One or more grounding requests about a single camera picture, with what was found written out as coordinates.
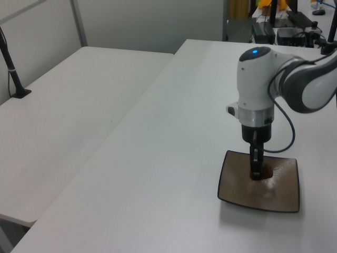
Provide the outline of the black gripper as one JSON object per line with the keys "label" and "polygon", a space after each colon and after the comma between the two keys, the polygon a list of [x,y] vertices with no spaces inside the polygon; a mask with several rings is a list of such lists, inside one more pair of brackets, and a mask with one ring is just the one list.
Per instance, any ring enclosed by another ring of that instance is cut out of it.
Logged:
{"label": "black gripper", "polygon": [[271,139],[272,125],[268,124],[262,127],[250,127],[241,125],[242,138],[245,142],[250,144],[250,173],[253,180],[262,179],[262,168],[263,168],[263,156],[264,156],[264,146]]}

